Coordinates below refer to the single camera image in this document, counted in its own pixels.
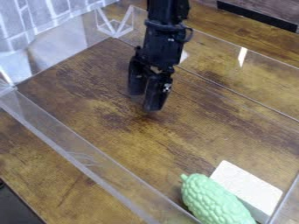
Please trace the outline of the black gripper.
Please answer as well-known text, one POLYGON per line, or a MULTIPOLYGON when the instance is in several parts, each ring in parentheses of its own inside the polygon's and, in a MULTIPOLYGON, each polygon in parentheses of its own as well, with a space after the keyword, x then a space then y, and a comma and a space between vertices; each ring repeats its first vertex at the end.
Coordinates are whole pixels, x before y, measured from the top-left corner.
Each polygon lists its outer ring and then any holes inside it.
POLYGON ((144 110, 154 112, 163 108, 171 93, 171 74, 180 63, 183 46, 192 39, 192 28, 184 23, 162 24, 150 19, 144 25, 144 43, 130 60, 127 87, 131 95, 144 94, 144 110), (156 67, 163 74, 151 75, 147 83, 148 67, 156 67))

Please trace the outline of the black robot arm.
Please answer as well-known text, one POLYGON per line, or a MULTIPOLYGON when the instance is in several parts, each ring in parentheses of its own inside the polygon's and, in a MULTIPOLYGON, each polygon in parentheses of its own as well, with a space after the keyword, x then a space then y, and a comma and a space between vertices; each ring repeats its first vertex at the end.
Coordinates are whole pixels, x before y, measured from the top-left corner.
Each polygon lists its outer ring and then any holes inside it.
POLYGON ((190 0, 147 0, 144 44, 135 48, 128 65, 128 93, 144 95, 144 111, 159 111, 172 90, 174 67, 180 64, 183 46, 192 28, 188 18, 190 0))

